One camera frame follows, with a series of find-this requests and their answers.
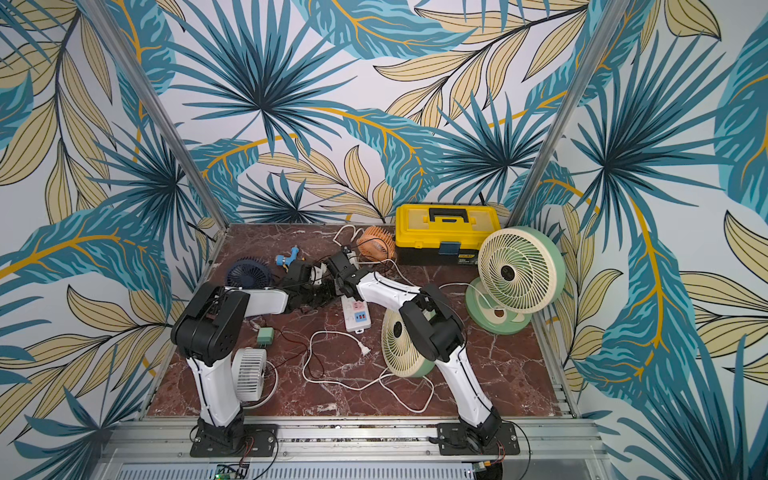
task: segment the power cord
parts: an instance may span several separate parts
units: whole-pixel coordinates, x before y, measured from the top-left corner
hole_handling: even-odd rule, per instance
[[[435,395],[435,384],[432,383],[432,380],[428,379],[427,377],[423,377],[423,378],[429,384],[429,387],[430,387],[431,391],[429,393],[429,398],[427,398],[427,401],[424,404],[424,406],[422,408],[418,409],[418,410],[417,409],[412,409],[411,407],[407,406],[397,396],[397,394],[392,389],[390,389],[387,385],[384,384],[384,379],[396,376],[394,373],[387,373],[387,370],[389,370],[388,368],[382,370],[382,372],[379,374],[379,378],[377,378],[375,380],[371,380],[370,382],[366,383],[364,386],[361,386],[361,387],[350,386],[350,385],[347,385],[347,384],[345,384],[343,382],[340,382],[338,380],[315,380],[315,379],[307,378],[307,376],[306,376],[306,367],[309,365],[310,358],[312,357],[312,342],[314,341],[315,336],[317,336],[317,335],[319,335],[321,333],[348,336],[350,339],[355,340],[355,342],[357,343],[357,346],[360,347],[360,354],[362,356],[368,355],[370,353],[370,351],[371,351],[370,348],[368,348],[367,346],[363,345],[362,342],[360,342],[357,338],[355,338],[354,336],[350,335],[347,332],[337,332],[337,331],[333,331],[333,330],[320,330],[320,331],[317,331],[317,332],[313,333],[312,336],[310,337],[310,347],[309,347],[309,349],[307,351],[309,353],[309,355],[307,356],[307,361],[305,361],[305,363],[304,363],[304,365],[302,366],[302,369],[301,369],[301,375],[302,375],[302,377],[304,377],[304,379],[307,382],[318,383],[318,384],[339,385],[339,386],[342,386],[342,387],[344,387],[344,388],[346,388],[348,390],[353,390],[355,392],[361,392],[361,391],[367,389],[368,387],[373,386],[376,383],[378,383],[378,384],[380,384],[384,388],[384,390],[386,390],[389,393],[392,393],[392,396],[395,397],[395,400],[397,400],[400,403],[400,405],[402,405],[406,409],[408,409],[409,412],[411,412],[411,413],[423,413],[424,411],[427,410],[427,407],[429,406],[429,403],[432,401],[432,397]]]

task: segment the navy blue fan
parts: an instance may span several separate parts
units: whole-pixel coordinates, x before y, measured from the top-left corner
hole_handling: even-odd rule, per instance
[[[271,283],[272,273],[269,267],[255,258],[241,258],[227,272],[227,286],[265,288]]]

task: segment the white power strip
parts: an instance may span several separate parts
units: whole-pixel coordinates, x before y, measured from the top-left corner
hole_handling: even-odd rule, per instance
[[[358,302],[346,295],[341,297],[341,306],[344,310],[344,323],[347,332],[358,335],[371,327],[371,314],[368,311],[367,302]]]

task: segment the white mini fan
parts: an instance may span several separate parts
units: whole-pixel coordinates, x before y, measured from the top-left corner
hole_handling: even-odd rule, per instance
[[[382,324],[382,354],[384,362],[397,376],[424,376],[435,366],[413,346],[402,317],[395,310],[387,310]]]
[[[480,277],[467,289],[467,310],[489,332],[508,335],[528,325],[531,314],[554,302],[565,284],[557,246],[529,227],[491,233],[478,254]]]

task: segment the toolbox handle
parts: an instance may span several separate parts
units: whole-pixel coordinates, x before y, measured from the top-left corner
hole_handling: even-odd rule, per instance
[[[464,223],[469,223],[469,215],[465,208],[430,208],[429,209],[429,221],[434,222],[435,217],[461,217],[464,219]]]

